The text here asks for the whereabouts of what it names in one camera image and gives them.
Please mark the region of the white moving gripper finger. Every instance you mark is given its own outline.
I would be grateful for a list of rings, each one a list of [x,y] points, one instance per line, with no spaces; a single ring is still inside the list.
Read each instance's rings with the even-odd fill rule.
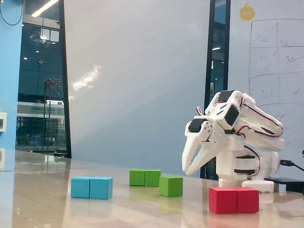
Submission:
[[[185,173],[195,173],[212,159],[211,134],[210,123],[187,123],[187,140],[182,153],[182,170]]]

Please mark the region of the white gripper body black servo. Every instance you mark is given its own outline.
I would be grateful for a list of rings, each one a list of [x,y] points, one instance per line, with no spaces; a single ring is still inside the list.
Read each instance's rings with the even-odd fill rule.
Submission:
[[[195,116],[192,121],[187,123],[185,136],[197,144],[216,143],[225,136],[225,133],[223,128],[211,117]]]

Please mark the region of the white fixed gripper finger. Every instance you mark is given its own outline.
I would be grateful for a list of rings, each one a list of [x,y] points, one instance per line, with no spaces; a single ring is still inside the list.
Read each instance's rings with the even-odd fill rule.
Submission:
[[[186,142],[186,175],[192,175],[212,158],[216,157],[224,148],[225,143],[202,143],[201,149],[199,150],[197,156],[192,160],[198,146],[198,142]]]

